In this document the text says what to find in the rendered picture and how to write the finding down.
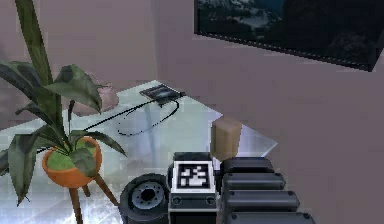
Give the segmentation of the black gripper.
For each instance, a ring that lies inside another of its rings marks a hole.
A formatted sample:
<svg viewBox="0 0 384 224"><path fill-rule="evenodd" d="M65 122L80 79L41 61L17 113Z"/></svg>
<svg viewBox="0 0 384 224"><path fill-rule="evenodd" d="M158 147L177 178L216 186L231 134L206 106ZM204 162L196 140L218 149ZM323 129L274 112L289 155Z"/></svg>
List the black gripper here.
<svg viewBox="0 0 384 224"><path fill-rule="evenodd" d="M123 224L169 224L166 177L148 173L131 180L120 195Z"/></svg>

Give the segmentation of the green plant in orange pot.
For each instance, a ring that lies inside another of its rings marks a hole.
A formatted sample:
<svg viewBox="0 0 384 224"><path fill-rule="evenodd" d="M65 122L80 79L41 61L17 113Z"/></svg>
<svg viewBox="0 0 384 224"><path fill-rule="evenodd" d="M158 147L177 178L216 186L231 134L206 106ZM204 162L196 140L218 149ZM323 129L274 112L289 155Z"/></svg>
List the green plant in orange pot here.
<svg viewBox="0 0 384 224"><path fill-rule="evenodd" d="M117 141L99 131L73 130L65 127L72 120L72 110L80 103L102 111L99 86L75 64L61 68L52 76L48 56L33 0L15 0L18 20L30 60L0 61L0 78L20 90L29 103L17 112L27 111L44 122L31 133L16 134L9 146L0 151L0 173L10 174L17 201L27 198L37 154L42 152L42 167L55 184L69 190L76 224L83 224L78 190L88 193L95 181L112 203L110 189L99 174L102 143L119 153L124 150Z"/></svg>

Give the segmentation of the tan rounded box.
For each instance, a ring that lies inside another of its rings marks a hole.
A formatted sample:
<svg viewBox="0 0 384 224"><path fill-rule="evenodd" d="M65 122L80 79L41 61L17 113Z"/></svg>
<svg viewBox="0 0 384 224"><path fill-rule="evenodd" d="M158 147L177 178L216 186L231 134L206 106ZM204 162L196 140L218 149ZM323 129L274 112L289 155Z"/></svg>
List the tan rounded box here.
<svg viewBox="0 0 384 224"><path fill-rule="evenodd" d="M219 161L238 154L242 124L232 118L222 116L212 122L210 154Z"/></svg>

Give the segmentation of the small black flat device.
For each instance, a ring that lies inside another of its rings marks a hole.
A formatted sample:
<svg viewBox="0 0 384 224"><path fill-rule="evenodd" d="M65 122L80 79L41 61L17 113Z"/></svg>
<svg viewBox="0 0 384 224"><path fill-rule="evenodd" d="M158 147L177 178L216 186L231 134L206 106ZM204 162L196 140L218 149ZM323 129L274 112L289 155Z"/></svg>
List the small black flat device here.
<svg viewBox="0 0 384 224"><path fill-rule="evenodd" d="M142 90L140 94L150 100L154 100L160 107L185 96L184 92L178 92L164 84Z"/></svg>

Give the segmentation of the dark framed wall picture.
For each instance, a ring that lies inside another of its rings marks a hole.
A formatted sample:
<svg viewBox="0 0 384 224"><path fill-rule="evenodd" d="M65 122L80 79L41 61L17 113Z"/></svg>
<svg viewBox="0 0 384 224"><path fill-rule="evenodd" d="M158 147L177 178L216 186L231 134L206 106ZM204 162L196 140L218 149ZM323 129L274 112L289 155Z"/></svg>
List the dark framed wall picture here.
<svg viewBox="0 0 384 224"><path fill-rule="evenodd" d="M194 33L372 71L384 0L194 0Z"/></svg>

